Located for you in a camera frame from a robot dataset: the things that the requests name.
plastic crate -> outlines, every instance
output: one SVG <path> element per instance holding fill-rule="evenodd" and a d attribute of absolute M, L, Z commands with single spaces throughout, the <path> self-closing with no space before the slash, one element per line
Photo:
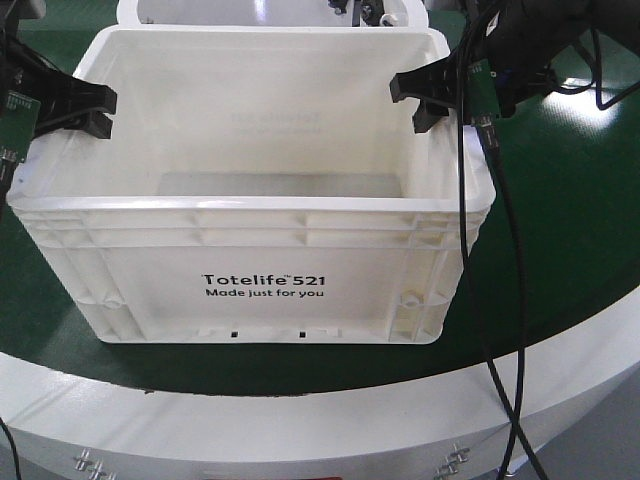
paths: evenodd
<path fill-rule="evenodd" d="M 347 27 L 354 22 L 353 0 L 343 14 L 322 0 L 120 0 L 120 25 L 235 25 L 262 27 Z M 421 0 L 384 0 L 383 19 L 396 26 L 426 28 Z"/>
<path fill-rule="evenodd" d="M 101 32 L 76 74 L 111 140 L 32 148 L 9 203 L 108 342 L 428 343 L 462 271 L 454 122 L 389 81 L 433 30 Z M 473 242 L 494 191 L 469 154 Z"/>

bolt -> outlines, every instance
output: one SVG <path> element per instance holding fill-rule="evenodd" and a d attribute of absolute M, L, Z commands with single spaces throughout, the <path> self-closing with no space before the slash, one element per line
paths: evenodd
<path fill-rule="evenodd" d="M 89 455 L 91 454 L 91 450 L 85 448 L 82 450 L 82 453 L 79 457 L 73 457 L 76 461 L 75 469 L 79 472 L 84 472 L 89 465 L 93 465 L 93 462 L 89 460 Z"/>
<path fill-rule="evenodd" d="M 90 469 L 91 474 L 88 480 L 100 480 L 105 473 L 102 471 L 102 460 L 98 460 L 93 468 Z"/>

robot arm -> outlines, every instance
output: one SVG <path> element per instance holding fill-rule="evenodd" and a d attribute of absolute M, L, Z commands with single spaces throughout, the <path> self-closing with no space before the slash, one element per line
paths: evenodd
<path fill-rule="evenodd" d="M 493 8 L 496 15 L 482 41 L 474 45 L 470 63 L 475 65 L 475 70 L 468 82 L 468 97 L 474 96 L 474 88 L 477 90 L 478 85 L 486 86 L 488 82 L 497 104 L 496 111 L 491 113 L 502 117 L 513 115 L 519 102 L 553 91 L 555 74 L 549 68 L 550 62 L 589 28 L 607 34 L 640 56 L 640 2 L 637 0 L 480 0 L 477 3 L 471 0 L 469 3 L 470 13 Z M 421 100 L 414 116 L 416 132 L 427 131 L 455 105 L 460 81 L 456 70 L 458 55 L 459 50 L 439 62 L 399 73 L 391 82 L 394 102 L 406 97 Z M 485 71 L 476 63 L 482 59 L 488 63 Z M 466 115 L 464 120 L 471 122 Z"/>

black cable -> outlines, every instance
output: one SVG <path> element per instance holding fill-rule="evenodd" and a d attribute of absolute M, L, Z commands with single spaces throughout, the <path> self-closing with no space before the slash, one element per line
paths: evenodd
<path fill-rule="evenodd" d="M 548 476 L 544 471 L 544 468 L 540 464 L 535 452 L 531 448 L 529 441 L 522 430 L 520 425 L 520 411 L 522 406 L 522 398 L 523 398 L 523 384 L 524 384 L 524 347 L 526 346 L 526 338 L 524 336 L 524 332 L 526 329 L 522 329 L 521 342 L 519 355 L 518 355 L 518 386 L 516 391 L 516 409 L 511 407 L 511 403 L 506 395 L 504 385 L 500 379 L 500 375 L 495 366 L 493 355 L 491 353 L 487 338 L 486 338 L 486 323 L 484 318 L 480 312 L 478 307 L 476 294 L 474 290 L 474 282 L 473 276 L 471 272 L 471 263 L 469 259 L 469 251 L 467 245 L 467 235 L 466 235 L 466 201 L 465 201 L 465 179 L 464 179 L 464 138 L 463 138 L 463 126 L 465 119 L 465 91 L 466 91 L 466 77 L 467 77 L 467 68 L 470 62 L 472 48 L 474 47 L 476 41 L 478 40 L 478 35 L 482 33 L 491 19 L 498 13 L 500 8 L 502 7 L 502 1 L 495 0 L 492 2 L 473 22 L 471 26 L 467 25 L 465 29 L 465 33 L 463 34 L 463 38 L 461 39 L 460 45 L 458 47 L 458 56 L 457 56 L 457 65 L 456 65 L 456 73 L 458 78 L 458 84 L 456 89 L 456 113 L 457 113 L 457 133 L 458 133 L 458 179 L 459 179 L 459 205 L 460 205 L 460 246 L 462 253 L 463 266 L 465 270 L 465 278 L 467 280 L 468 289 L 469 289 L 469 298 L 470 304 L 472 308 L 472 313 L 478 323 L 479 336 L 481 340 L 481 348 L 483 351 L 483 355 L 485 357 L 485 362 L 489 368 L 489 373 L 493 380 L 493 383 L 496 387 L 498 396 L 500 397 L 500 401 L 509 417 L 509 421 L 511 423 L 510 433 L 510 441 L 507 445 L 507 450 L 505 451 L 505 456 L 503 459 L 503 466 L 501 466 L 499 476 L 504 477 L 506 473 L 506 467 L 504 464 L 508 465 L 511 455 L 513 452 L 513 445 L 515 444 L 515 437 L 520 440 L 531 464 L 536 471 L 538 477 L 542 480 L 548 480 Z M 517 229 L 512 229 L 512 237 L 513 232 L 517 233 Z M 526 302 L 522 304 L 526 312 Z"/>
<path fill-rule="evenodd" d="M 596 64 L 596 105 L 600 110 L 606 110 L 611 108 L 613 105 L 618 103 L 623 98 L 631 95 L 633 92 L 640 90 L 640 81 L 634 83 L 630 87 L 623 90 L 618 95 L 609 99 L 606 103 L 602 102 L 602 47 L 600 45 L 600 34 L 598 31 L 591 27 L 591 39 L 593 40 L 593 50 L 595 53 L 595 64 Z"/>
<path fill-rule="evenodd" d="M 20 457 L 18 456 L 18 448 L 16 447 L 16 442 L 13 440 L 13 435 L 7 427 L 7 424 L 4 423 L 2 417 L 0 417 L 0 427 L 4 431 L 4 434 L 9 440 L 9 446 L 11 447 L 11 455 L 13 456 L 13 466 L 16 471 L 16 480 L 22 480 L 22 473 L 20 472 Z"/>

black wire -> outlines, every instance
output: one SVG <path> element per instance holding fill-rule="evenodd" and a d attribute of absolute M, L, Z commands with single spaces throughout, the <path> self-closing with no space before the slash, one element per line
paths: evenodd
<path fill-rule="evenodd" d="M 593 50 L 595 53 L 595 64 L 596 64 L 596 105 L 600 110 L 606 110 L 611 108 L 613 105 L 618 103 L 623 98 L 631 95 L 636 90 L 640 89 L 640 81 L 634 83 L 630 87 L 623 90 L 618 95 L 609 99 L 606 103 L 602 102 L 602 47 L 600 45 L 600 35 L 598 31 L 591 27 L 591 39 L 593 40 Z"/>
<path fill-rule="evenodd" d="M 11 447 L 11 455 L 13 456 L 13 466 L 16 471 L 16 480 L 22 480 L 22 473 L 20 472 L 20 457 L 18 456 L 18 448 L 16 447 L 16 442 L 13 440 L 13 435 L 11 435 L 11 431 L 7 424 L 4 423 L 2 417 L 0 417 L 0 427 L 4 431 L 4 434 L 9 440 L 9 446 Z"/>
<path fill-rule="evenodd" d="M 553 91 L 556 92 L 556 93 L 560 93 L 562 95 L 577 95 L 579 93 L 586 92 L 587 90 L 591 89 L 591 87 L 593 87 L 593 85 L 596 82 L 597 64 L 596 64 L 595 59 L 591 56 L 589 51 L 584 47 L 584 45 L 582 44 L 582 42 L 579 39 L 576 40 L 575 42 L 573 42 L 573 44 L 571 46 L 576 51 L 576 53 L 580 56 L 580 58 L 582 58 L 582 60 L 584 60 L 584 62 L 589 67 L 589 70 L 591 70 L 591 81 L 588 84 L 580 85 L 580 86 L 575 87 L 575 88 L 562 87 L 562 86 L 558 85 L 557 82 L 553 82 L 552 85 L 551 85 L 551 88 L 553 89 Z"/>
<path fill-rule="evenodd" d="M 502 158 L 500 156 L 499 148 L 485 148 L 485 155 L 491 161 L 491 172 L 494 177 L 494 184 L 498 187 L 502 194 L 503 204 L 507 213 L 507 220 L 509 224 L 509 231 L 511 234 L 511 242 L 514 246 L 514 254 L 516 261 L 516 270 L 518 275 L 518 298 L 519 298 L 519 312 L 518 312 L 518 328 L 520 331 L 520 339 L 517 351 L 517 374 L 516 374 L 516 395 L 514 399 L 514 414 L 516 418 L 520 419 L 522 413 L 522 403 L 524 400 L 524 376 L 525 376 L 525 350 L 528 344 L 527 330 L 529 324 L 529 307 L 528 307 L 528 293 L 527 293 L 527 274 L 524 256 L 524 245 L 522 237 L 520 235 L 520 227 L 518 226 L 517 216 L 513 207 L 513 200 L 511 192 L 507 184 L 504 167 L 502 164 Z M 508 472 L 509 463 L 513 456 L 513 449 L 515 447 L 517 438 L 516 428 L 512 425 L 509 430 L 509 440 L 507 441 L 507 448 L 505 450 L 502 464 L 498 470 L 498 476 L 496 480 L 502 480 Z"/>
<path fill-rule="evenodd" d="M 471 262 L 469 258 L 468 244 L 467 244 L 467 234 L 466 234 L 466 200 L 465 200 L 465 178 L 464 178 L 464 119 L 465 119 L 465 91 L 466 91 L 466 77 L 467 77 L 467 68 L 470 62 L 470 58 L 472 55 L 472 48 L 476 44 L 478 40 L 479 32 L 482 33 L 483 30 L 486 29 L 488 23 L 491 19 L 499 12 L 502 4 L 504 2 L 500 0 L 495 0 L 492 2 L 473 22 L 471 26 L 467 25 L 465 29 L 465 33 L 463 34 L 463 38 L 460 41 L 460 45 L 458 47 L 458 56 L 457 56 L 457 65 L 456 65 L 456 73 L 458 78 L 458 84 L 456 89 L 456 114 L 457 114 L 457 136 L 458 136 L 458 179 L 459 179 L 459 205 L 460 205 L 460 246 L 462 252 L 462 260 L 463 266 L 465 270 L 465 278 L 468 284 L 469 289 L 469 298 L 473 316 L 478 323 L 479 336 L 481 340 L 481 348 L 483 351 L 483 355 L 485 357 L 485 362 L 489 368 L 489 373 L 495 385 L 498 396 L 500 397 L 500 401 L 509 417 L 509 422 L 511 423 L 511 432 L 510 439 L 507 445 L 507 449 L 505 450 L 505 455 L 503 458 L 503 465 L 499 471 L 499 477 L 504 477 L 506 474 L 506 467 L 510 462 L 512 453 L 513 453 L 513 445 L 515 444 L 515 437 L 520 440 L 531 464 L 536 471 L 538 477 L 542 480 L 548 480 L 548 476 L 544 471 L 544 468 L 540 464 L 533 448 L 522 430 L 520 425 L 520 412 L 522 407 L 522 398 L 523 398 L 523 385 L 524 385 L 524 348 L 526 346 L 526 337 L 525 331 L 526 329 L 521 329 L 521 342 L 518 349 L 518 379 L 517 379 L 517 389 L 516 389 L 516 409 L 511 407 L 511 403 L 509 402 L 509 398 L 504 389 L 504 385 L 500 379 L 500 375 L 495 366 L 495 362 L 493 359 L 493 355 L 491 353 L 488 340 L 486 338 L 486 322 L 484 320 L 483 315 L 480 312 L 478 307 L 478 302 L 476 298 L 476 293 L 474 289 L 473 276 L 471 271 Z M 512 228 L 512 238 L 516 232 L 516 237 L 519 238 L 519 234 L 517 234 L 518 230 Z M 526 312 L 526 301 L 521 303 L 521 316 L 522 312 Z"/>

